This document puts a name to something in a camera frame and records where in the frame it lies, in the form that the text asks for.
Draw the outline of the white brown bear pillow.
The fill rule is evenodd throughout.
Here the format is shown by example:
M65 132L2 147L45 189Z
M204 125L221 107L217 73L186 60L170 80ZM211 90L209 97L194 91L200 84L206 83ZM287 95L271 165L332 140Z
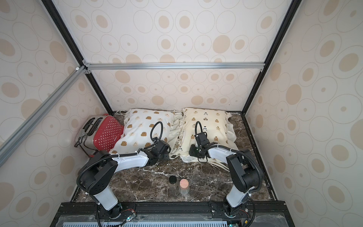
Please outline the white brown bear pillow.
M160 138L171 147L170 159L177 157L180 144L183 114L160 110L131 109L124 116L123 136L109 151L111 154L128 154L153 144Z

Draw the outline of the cream teddy bear pillow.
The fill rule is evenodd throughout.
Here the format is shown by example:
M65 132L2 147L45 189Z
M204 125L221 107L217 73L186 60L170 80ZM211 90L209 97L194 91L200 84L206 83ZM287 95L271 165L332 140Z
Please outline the cream teddy bear pillow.
M195 135L200 132L206 132L210 143L218 143L228 148L237 149L236 134L233 124L229 122L232 115L222 110L208 110L198 108L184 108L182 110L183 118L181 121L181 133L178 137L180 144L177 150L177 157L185 163L201 162L210 163L213 166L220 167L226 171L229 168L223 162L216 159L198 159L189 155L192 144L197 146Z

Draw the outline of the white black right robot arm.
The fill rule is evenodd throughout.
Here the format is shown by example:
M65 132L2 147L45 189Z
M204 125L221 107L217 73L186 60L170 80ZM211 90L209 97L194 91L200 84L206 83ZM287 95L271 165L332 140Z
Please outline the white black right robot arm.
M224 199L227 216L236 216L238 208L262 187L264 174L248 149L241 151L216 143L204 147L191 145L189 155L198 159L216 159L228 165L233 187Z

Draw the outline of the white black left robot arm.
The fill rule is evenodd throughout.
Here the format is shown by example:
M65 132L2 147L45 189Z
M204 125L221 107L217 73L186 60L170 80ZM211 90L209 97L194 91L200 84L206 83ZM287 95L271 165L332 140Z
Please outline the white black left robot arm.
M121 215L122 205L109 186L113 175L130 168L153 166L168 159L170 151L165 141L127 154L99 151L79 171L77 186L88 193L96 204L101 205L111 219L116 219Z

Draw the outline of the black lid small jar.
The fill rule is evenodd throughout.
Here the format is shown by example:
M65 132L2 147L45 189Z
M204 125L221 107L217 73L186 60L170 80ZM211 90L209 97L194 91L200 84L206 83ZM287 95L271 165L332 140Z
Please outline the black lid small jar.
M173 189L176 188L176 186L177 186L177 177L176 176L170 176L169 177L169 185Z

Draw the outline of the pink lid clear jar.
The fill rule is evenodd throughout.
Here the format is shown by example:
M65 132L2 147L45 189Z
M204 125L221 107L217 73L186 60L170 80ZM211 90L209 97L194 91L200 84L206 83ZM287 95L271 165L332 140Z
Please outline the pink lid clear jar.
M187 179L182 179L179 182L179 192L181 195L186 196L190 191L190 183Z

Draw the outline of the red polka dot toaster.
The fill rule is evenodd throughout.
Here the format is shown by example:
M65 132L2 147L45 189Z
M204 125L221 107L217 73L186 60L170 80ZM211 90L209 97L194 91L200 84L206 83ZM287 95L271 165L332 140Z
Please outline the red polka dot toaster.
M124 126L111 115L93 115L86 120L75 138L75 147L88 155L110 151L123 135Z

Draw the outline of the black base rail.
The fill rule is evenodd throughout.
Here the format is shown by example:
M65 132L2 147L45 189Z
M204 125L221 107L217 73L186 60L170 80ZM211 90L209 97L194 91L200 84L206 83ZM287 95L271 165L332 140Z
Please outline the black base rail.
M124 220L131 215L132 211L136 212L137 217L142 215L171 215L173 217L192 215L202 215L206 218L219 218L223 220L238 220L241 218L251 217L255 215L271 214L282 215L287 219L291 219L287 205L283 201L255 201L247 202L241 206L234 218L226 216L223 202L122 202L120 215L116 220ZM60 217L90 215L95 216L98 212L100 220L109 220L110 214L102 207L97 207L94 202L64 202L60 205L53 223Z

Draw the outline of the horizontal aluminium frame bar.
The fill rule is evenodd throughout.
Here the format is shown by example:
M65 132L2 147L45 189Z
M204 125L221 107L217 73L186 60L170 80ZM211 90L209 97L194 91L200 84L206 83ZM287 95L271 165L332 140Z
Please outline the horizontal aluminium frame bar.
M264 69L263 62L85 63L89 70Z

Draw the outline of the left diagonal aluminium frame bar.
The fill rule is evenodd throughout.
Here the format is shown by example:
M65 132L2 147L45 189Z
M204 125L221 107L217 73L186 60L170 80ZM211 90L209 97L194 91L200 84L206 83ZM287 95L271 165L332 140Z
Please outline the left diagonal aluminium frame bar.
M78 80L80 75L86 71L85 66L80 66L64 80L60 86L27 118L20 127L1 146L1 165L4 165L16 149L22 144L27 136L53 109L65 93Z

